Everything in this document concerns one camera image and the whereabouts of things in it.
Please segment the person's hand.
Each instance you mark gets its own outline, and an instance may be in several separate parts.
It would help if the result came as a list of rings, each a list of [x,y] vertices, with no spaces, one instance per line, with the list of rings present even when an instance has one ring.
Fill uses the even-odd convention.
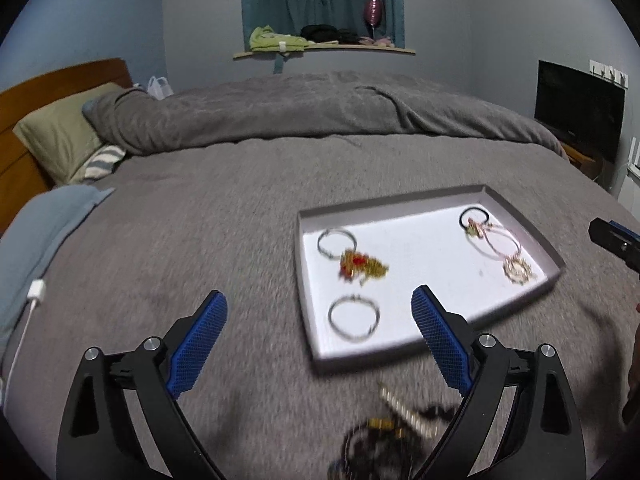
[[[639,391],[639,374],[640,374],[640,348],[639,348],[640,326],[637,327],[634,334],[634,348],[632,348],[631,366],[628,370],[627,382],[629,391],[627,393],[627,402],[623,408],[623,422],[628,424],[631,421],[631,400]]]

